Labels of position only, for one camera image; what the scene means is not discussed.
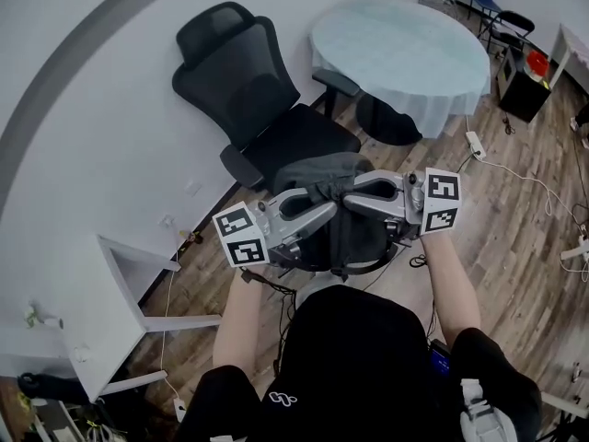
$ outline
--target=wooden floor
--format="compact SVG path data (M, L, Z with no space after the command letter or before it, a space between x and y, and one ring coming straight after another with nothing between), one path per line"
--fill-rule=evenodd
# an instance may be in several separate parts
M560 79L538 116L529 124L511 117L515 134L507 135L503 113L494 95L483 97L470 129L487 149L487 160L501 163L522 176L544 181L571 208L585 203L573 146L579 152L585 184L589 185L589 152L569 129L569 119L585 102L567 77ZM456 170L468 156L464 117L450 120L436 140L416 145L383 145L367 136L354 118L355 105L338 122L362 141L361 153L377 169L406 172L435 167ZM537 183L521 181L503 169L470 160L462 172L464 207L453 239L468 275L477 289L483 330L510 361L554 395L589 398L587 380L571 384L574 362L589 370L589 286L579 273L560 268L559 253L575 246L577 228L552 199L553 215L545 213L546 193ZM250 201L254 195L240 190L228 204ZM577 208L579 219L587 212ZM222 313L233 276L212 225L203 231L204 244L193 245L180 260L171 291L170 316ZM432 312L432 291L427 268L411 269L409 259L422 253L419 241L403 250L378 278L380 271L354 277L350 285L388 297L412 309L427 326ZM567 263L580 269L580 259ZM283 283L300 287L310 273L293 272ZM160 285L144 305L147 316L165 312L167 284ZM254 385L262 394L272 381L272 361L279 340L281 297L267 289L261 312L260 344ZM180 331L167 337L164 368L169 381L188 402L201 375L211 368L214 330ZM132 375L159 369L161 336L148 334L130 357ZM147 398L167 413L174 413L174 394L165 383L152 384ZM554 414L547 412L545 425Z

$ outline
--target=hand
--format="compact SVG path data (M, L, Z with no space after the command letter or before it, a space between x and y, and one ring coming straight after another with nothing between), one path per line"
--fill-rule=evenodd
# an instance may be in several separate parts
M423 248L433 248L450 240L450 234L447 231L433 232L420 236Z
M252 273L257 273L258 275L264 276L264 273L266 272L266 268L268 267L267 263L261 263L261 264L257 264L257 265L248 265L246 266L246 268L252 272ZM237 267L236 268L236 275L239 278L241 278L241 268Z

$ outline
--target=electrical outlet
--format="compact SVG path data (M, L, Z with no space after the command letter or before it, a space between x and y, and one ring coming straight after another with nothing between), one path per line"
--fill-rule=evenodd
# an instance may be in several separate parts
M190 180L184 187L184 192L189 196L194 196L202 188L202 183Z
M159 225L161 227L172 227L172 223L174 222L175 217L172 215L165 215L163 218L159 220Z
M470 151L477 159L482 160L487 156L484 147L480 143L479 137L474 131L467 131L467 140L468 145L470 145Z

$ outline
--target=white table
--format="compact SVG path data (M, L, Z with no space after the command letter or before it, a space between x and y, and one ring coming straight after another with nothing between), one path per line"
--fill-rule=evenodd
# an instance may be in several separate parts
M576 34L562 23L560 23L559 34L550 54L550 61L552 59L558 59L561 54L562 58L560 59L559 68L550 79L550 89L553 89L559 81L572 55L577 59L577 65L581 66L585 73L589 72L589 48L587 48Z
M491 89L489 56L477 38L427 6L341 6L315 25L311 43L315 67L344 74L408 114L423 137L436 138L451 114L473 114Z
M64 340L69 358L91 401L98 396L146 385L166 371L110 383L133 348L147 332L179 331L217 326L219 315L148 318L144 316L121 273L115 254L124 260L179 270L177 262L119 242L89 237L73 251L87 279L64 290Z

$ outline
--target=black box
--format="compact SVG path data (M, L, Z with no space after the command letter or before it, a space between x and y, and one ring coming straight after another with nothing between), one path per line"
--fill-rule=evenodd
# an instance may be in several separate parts
M531 122L551 91L544 79L537 82L525 72L524 53L510 47L497 73L499 108Z

